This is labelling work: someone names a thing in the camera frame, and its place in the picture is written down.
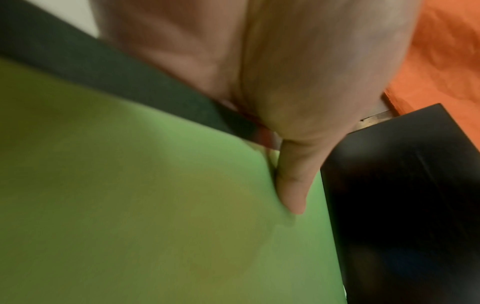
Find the finger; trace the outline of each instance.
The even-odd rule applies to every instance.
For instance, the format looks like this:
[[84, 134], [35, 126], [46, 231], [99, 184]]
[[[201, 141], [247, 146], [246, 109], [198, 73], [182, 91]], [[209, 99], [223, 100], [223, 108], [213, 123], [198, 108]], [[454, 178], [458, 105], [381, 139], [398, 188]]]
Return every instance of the finger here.
[[282, 142], [275, 187], [280, 201], [292, 213], [305, 211], [307, 195], [326, 158], [324, 154], [318, 144]]

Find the black object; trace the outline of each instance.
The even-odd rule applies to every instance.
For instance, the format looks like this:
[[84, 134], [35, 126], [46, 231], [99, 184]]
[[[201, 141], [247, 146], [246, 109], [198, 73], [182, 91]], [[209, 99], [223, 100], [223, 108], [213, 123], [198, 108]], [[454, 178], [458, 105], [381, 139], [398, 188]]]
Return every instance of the black object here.
[[259, 126], [237, 112], [25, 1], [0, 3], [0, 56], [263, 143]]
[[349, 304], [480, 303], [480, 153], [441, 105], [347, 135], [321, 175]]

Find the hand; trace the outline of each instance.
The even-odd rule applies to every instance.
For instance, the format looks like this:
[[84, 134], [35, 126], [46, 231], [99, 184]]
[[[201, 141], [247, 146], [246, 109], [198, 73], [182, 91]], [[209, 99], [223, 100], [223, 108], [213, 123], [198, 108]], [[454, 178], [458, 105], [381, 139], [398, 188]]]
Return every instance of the hand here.
[[282, 138], [276, 189], [301, 214], [320, 166], [378, 100], [421, 0], [91, 0], [100, 37]]

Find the green cardboard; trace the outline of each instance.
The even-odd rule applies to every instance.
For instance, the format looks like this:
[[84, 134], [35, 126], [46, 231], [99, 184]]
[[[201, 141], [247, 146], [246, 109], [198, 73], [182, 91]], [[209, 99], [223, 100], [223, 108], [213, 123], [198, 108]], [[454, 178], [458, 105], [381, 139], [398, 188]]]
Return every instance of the green cardboard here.
[[4, 59], [0, 106], [1, 303], [346, 303], [320, 176]]

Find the orange cloth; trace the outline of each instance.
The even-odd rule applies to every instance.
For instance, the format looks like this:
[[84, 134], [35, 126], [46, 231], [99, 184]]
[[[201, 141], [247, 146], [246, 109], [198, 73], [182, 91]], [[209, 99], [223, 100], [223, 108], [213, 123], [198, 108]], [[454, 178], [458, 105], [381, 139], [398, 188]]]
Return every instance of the orange cloth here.
[[427, 0], [385, 93], [399, 114], [442, 103], [480, 150], [480, 0]]

